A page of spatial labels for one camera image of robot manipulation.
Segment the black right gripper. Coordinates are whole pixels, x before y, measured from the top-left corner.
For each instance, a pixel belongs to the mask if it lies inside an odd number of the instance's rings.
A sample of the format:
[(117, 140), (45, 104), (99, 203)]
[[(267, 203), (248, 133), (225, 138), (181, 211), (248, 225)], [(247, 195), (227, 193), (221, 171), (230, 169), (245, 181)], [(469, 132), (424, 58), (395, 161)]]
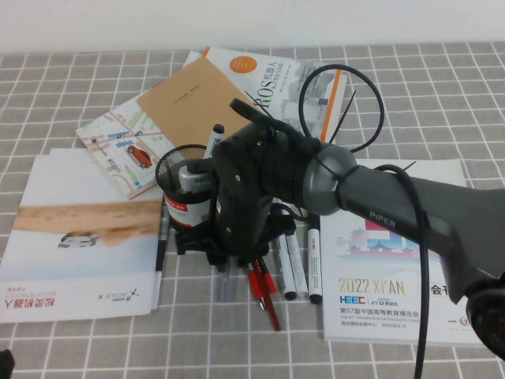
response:
[(276, 184), (292, 182), (286, 173), (294, 165), (289, 144), (285, 133), (250, 123), (217, 144), (210, 158), (185, 164), (207, 181), (211, 204), (208, 220), (178, 232), (178, 254), (206, 253), (208, 263), (223, 273), (229, 257), (237, 265), (252, 263), (268, 254), (274, 239), (293, 231), (294, 219), (273, 203), (292, 194)]

